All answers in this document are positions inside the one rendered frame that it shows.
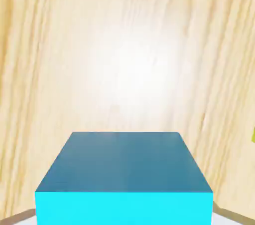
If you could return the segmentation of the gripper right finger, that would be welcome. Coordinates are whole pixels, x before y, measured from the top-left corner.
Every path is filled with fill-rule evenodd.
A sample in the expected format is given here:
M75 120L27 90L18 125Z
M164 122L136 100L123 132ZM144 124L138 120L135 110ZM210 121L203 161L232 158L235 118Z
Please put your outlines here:
M248 219L239 214L228 213L215 213L212 215L212 225L248 225Z

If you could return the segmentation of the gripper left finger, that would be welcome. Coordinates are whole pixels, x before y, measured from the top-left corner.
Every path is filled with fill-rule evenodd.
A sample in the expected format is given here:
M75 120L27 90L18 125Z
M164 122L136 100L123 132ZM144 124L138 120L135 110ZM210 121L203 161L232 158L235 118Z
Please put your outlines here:
M36 225L36 216L19 220L17 217L9 217L1 220L0 225Z

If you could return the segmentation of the small cyan cube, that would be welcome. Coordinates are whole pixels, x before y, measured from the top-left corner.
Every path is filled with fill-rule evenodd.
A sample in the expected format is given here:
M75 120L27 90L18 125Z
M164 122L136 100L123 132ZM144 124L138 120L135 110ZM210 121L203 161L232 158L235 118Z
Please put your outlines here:
M76 132L35 191L37 225L211 225L213 191L171 132Z

